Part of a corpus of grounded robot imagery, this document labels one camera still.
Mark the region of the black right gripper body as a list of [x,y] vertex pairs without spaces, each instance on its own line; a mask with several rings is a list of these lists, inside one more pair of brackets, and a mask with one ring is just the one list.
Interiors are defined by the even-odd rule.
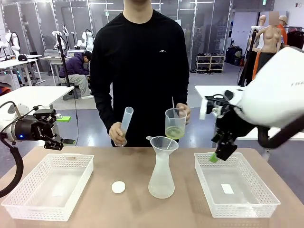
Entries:
[[236,126],[238,115],[234,106],[215,106],[212,108],[212,113],[216,117],[215,132],[212,140],[219,141],[222,135],[227,134],[229,139],[235,141],[237,133],[233,128]]

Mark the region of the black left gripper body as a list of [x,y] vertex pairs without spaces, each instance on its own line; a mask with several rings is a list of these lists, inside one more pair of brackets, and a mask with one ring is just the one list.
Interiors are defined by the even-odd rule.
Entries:
[[47,141],[54,137],[53,124],[44,119],[22,118],[14,125],[14,135],[21,141]]

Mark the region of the person's left hand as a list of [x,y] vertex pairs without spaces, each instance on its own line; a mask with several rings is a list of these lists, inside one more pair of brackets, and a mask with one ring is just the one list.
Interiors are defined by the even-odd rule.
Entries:
[[178,103],[176,108],[179,110],[179,116],[186,118],[185,124],[188,125],[191,117],[191,109],[186,104],[182,103]]

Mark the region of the person's right hand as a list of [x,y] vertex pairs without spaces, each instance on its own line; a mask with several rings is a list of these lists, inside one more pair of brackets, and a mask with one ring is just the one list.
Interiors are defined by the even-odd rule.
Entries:
[[114,142],[115,146],[125,146],[127,143],[125,134],[121,130],[120,122],[116,122],[111,126],[109,130],[109,136],[111,140]]

